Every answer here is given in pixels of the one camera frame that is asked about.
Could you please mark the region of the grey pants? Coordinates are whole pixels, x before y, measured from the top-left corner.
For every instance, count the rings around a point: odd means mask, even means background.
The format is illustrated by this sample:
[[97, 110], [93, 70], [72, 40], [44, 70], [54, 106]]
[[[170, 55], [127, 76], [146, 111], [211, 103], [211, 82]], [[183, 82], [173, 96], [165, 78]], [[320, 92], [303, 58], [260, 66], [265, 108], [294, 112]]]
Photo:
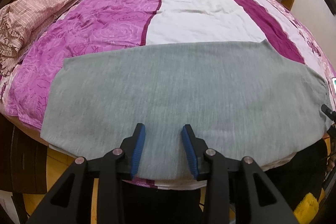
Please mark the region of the grey pants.
[[329, 128], [325, 79], [268, 41], [144, 46], [66, 59], [52, 81], [41, 137], [96, 159], [146, 129], [138, 176], [191, 177], [181, 131], [225, 157], [265, 166]]

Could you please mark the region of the dark brown bedside furniture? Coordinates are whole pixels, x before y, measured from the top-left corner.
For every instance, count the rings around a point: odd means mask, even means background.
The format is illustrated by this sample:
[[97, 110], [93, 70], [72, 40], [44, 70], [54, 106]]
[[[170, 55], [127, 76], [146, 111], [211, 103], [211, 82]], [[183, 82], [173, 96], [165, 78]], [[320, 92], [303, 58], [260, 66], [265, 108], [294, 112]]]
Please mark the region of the dark brown bedside furniture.
[[1, 190], [25, 194], [47, 193], [47, 146], [23, 133], [3, 115], [0, 134]]

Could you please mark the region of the pink checked folded quilt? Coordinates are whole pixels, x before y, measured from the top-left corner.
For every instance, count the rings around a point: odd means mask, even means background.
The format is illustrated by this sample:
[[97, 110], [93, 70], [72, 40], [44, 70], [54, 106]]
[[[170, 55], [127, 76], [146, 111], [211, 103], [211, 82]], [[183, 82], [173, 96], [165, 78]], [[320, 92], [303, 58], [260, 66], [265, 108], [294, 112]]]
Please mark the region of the pink checked folded quilt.
[[17, 0], [1, 8], [1, 75], [9, 75], [31, 44], [80, 0]]

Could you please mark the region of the purple white floral bedspread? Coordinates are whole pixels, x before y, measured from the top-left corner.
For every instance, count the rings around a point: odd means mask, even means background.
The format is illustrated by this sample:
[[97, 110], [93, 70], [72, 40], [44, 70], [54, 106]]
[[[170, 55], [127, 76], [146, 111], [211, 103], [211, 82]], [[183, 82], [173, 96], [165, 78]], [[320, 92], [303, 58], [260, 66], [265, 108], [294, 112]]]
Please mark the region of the purple white floral bedspread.
[[[327, 106], [334, 108], [334, 69], [310, 31], [275, 0], [82, 0], [33, 42], [2, 81], [1, 113], [42, 138], [52, 81], [66, 59], [165, 44], [263, 41], [324, 78]], [[135, 182], [159, 189], [202, 187], [192, 176], [151, 180], [137, 174]]]

